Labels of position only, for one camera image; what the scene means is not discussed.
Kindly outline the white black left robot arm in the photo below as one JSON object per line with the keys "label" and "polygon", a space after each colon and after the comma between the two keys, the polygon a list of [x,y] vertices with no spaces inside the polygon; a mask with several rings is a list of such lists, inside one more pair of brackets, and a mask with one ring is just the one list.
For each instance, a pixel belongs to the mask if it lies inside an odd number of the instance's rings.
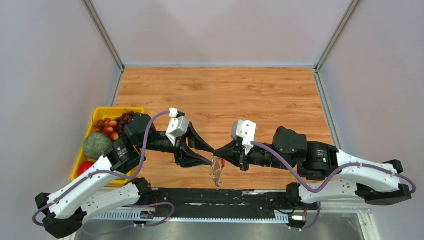
{"label": "white black left robot arm", "polygon": [[209,166],[211,161],[198,151],[214,148],[202,139],[183,112],[171,108],[165,112],[170,121],[165,131],[155,128],[155,117],[136,114],[124,127],[123,137],[116,140],[82,175],[54,193],[35,197],[35,225],[43,227],[57,239],[72,235],[92,218],[107,211],[138,204],[147,207],[153,201],[150,184],[139,178],[146,151],[171,153],[182,168]]}

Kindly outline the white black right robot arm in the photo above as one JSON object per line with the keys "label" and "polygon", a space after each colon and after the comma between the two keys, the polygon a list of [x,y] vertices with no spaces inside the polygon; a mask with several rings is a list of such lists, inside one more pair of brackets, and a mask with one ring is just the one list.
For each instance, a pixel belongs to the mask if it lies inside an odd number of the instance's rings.
{"label": "white black right robot arm", "polygon": [[280,126],[272,143],[255,141],[256,128],[244,122],[232,129],[232,141],[214,155],[242,171],[250,165],[288,170],[296,183],[286,187],[292,209],[303,204],[338,199],[363,199],[366,204],[390,206],[412,198],[417,188],[403,175],[399,160],[375,163],[352,156],[304,134]]}

